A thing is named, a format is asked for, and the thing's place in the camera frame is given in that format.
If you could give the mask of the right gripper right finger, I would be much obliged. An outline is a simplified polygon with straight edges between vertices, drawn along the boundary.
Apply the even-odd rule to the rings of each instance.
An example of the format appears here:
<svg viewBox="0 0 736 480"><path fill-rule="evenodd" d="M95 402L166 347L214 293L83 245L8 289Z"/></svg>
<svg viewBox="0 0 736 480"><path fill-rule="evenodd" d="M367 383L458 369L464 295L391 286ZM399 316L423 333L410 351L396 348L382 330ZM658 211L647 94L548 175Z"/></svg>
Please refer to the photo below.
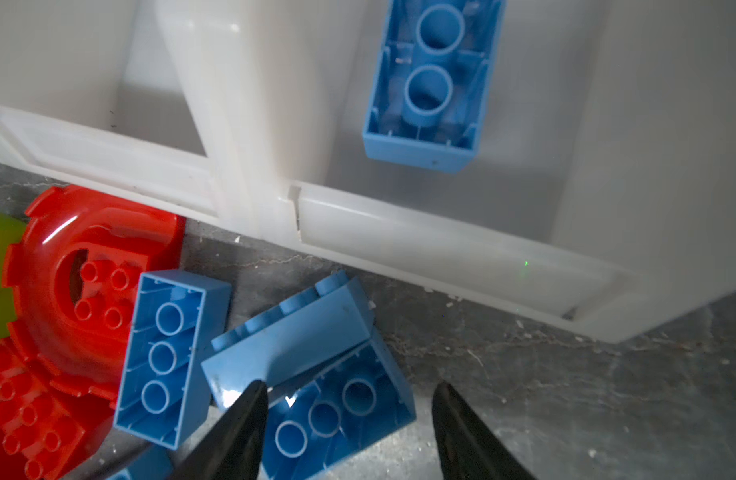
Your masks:
<svg viewBox="0 0 736 480"><path fill-rule="evenodd" d="M434 391L432 418L444 479L535 479L446 381Z"/></svg>

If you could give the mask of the blue brick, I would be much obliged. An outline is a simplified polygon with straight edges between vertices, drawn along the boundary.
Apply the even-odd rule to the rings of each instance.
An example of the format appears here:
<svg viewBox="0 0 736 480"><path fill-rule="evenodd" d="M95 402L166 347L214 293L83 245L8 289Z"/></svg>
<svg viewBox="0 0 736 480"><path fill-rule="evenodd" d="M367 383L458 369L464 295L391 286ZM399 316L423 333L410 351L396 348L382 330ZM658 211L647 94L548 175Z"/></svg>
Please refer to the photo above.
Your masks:
<svg viewBox="0 0 736 480"><path fill-rule="evenodd" d="M224 332L232 286L183 270L140 275L113 426L170 450L206 420L201 362Z"/></svg>
<svg viewBox="0 0 736 480"><path fill-rule="evenodd" d="M457 173L479 151L503 1L392 1L362 131L379 161Z"/></svg>
<svg viewBox="0 0 736 480"><path fill-rule="evenodd" d="M173 464L167 450L155 445L113 472L107 480L164 480L172 472Z"/></svg>
<svg viewBox="0 0 736 480"><path fill-rule="evenodd" d="M215 337L201 366L225 411L253 381L278 387L368 340L374 324L360 280L341 270Z"/></svg>
<svg viewBox="0 0 736 480"><path fill-rule="evenodd" d="M409 382L375 330L269 407L262 469L269 479L312 479L417 418Z"/></svg>

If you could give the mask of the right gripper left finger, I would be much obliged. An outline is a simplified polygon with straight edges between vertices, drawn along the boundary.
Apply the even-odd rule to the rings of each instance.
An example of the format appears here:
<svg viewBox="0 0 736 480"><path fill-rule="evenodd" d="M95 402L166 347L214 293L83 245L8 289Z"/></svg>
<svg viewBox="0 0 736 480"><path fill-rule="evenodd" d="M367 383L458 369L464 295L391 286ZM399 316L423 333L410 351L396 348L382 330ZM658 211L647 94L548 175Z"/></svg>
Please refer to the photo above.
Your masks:
<svg viewBox="0 0 736 480"><path fill-rule="evenodd" d="M267 384L253 381L169 479L257 479L268 408Z"/></svg>

